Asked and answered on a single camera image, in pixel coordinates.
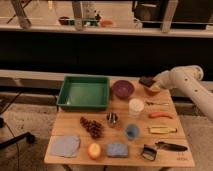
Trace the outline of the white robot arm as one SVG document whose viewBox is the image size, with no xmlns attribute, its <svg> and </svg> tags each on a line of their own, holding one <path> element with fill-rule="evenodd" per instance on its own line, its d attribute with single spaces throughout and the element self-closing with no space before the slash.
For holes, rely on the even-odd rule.
<svg viewBox="0 0 213 171">
<path fill-rule="evenodd" d="M 163 71 L 153 80 L 160 89 L 179 89 L 213 122 L 213 93 L 200 83 L 203 76 L 204 72 L 200 66 L 189 65 Z"/>
</svg>

